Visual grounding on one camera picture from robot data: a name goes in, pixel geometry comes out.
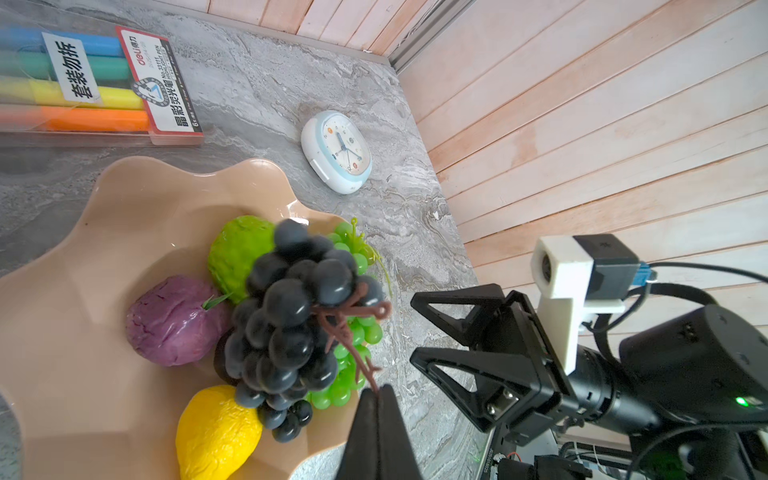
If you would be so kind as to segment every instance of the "brown vine stem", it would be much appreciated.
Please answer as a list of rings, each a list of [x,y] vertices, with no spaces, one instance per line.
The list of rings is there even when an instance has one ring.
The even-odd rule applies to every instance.
[[[360,373],[368,383],[371,384],[371,390],[375,394],[379,393],[379,386],[376,385],[376,379],[373,378],[375,372],[381,369],[374,366],[371,363],[370,358],[366,358],[363,362],[360,353],[353,345],[352,330],[349,329],[349,324],[346,322],[348,316],[374,316],[377,320],[383,320],[392,313],[392,304],[386,300],[379,302],[374,306],[355,306],[361,298],[368,293],[368,285],[360,282],[355,287],[355,291],[348,299],[339,306],[313,306],[312,312],[317,315],[317,320],[323,330],[328,333],[328,343],[326,343],[326,353],[330,352],[333,340],[338,340],[339,343],[344,345],[344,348],[349,350],[349,354],[355,359],[355,381],[360,378]],[[336,318],[336,325],[331,325],[328,321],[329,316]]]

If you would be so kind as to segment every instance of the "highlighter pen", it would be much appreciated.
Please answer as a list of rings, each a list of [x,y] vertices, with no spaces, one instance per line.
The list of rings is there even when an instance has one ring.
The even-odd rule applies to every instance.
[[[99,87],[101,104],[67,101],[55,81],[0,76],[0,101],[51,107],[115,108],[144,110],[144,101],[126,88]]]
[[[0,104],[0,125],[36,131],[138,132],[149,131],[149,115],[139,110]]]
[[[5,50],[23,50],[45,52],[43,30],[39,28],[0,28],[0,48]],[[61,37],[74,38],[83,42],[86,55],[101,55],[103,57],[125,57],[120,40],[115,37],[88,35],[84,33],[69,33],[66,31],[46,31]]]
[[[125,58],[88,56],[88,64],[91,65],[97,83],[134,79]],[[28,51],[0,51],[0,75],[56,80],[56,72],[48,54]]]

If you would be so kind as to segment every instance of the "lemon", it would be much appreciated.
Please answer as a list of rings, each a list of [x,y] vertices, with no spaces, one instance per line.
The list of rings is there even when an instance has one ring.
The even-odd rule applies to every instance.
[[[236,305],[248,297],[245,280],[253,262],[275,248],[275,226],[253,215],[230,220],[210,245],[208,270],[222,293]]]
[[[181,480],[226,480],[253,453],[261,429],[256,410],[235,402],[233,386],[200,390],[176,431]]]

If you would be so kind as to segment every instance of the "clock face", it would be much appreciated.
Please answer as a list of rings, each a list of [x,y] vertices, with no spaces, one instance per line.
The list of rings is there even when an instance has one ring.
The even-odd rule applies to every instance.
[[[371,163],[371,151],[360,131],[343,115],[334,115],[323,124],[323,141],[341,168],[360,175]]]

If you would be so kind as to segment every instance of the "green highlighter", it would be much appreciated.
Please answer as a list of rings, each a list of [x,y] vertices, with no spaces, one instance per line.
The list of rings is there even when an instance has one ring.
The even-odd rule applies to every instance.
[[[88,63],[97,83],[101,81],[133,80],[128,60],[117,57],[88,56]],[[0,74],[14,77],[32,77],[38,80],[56,80],[50,57],[30,51],[0,51]]]

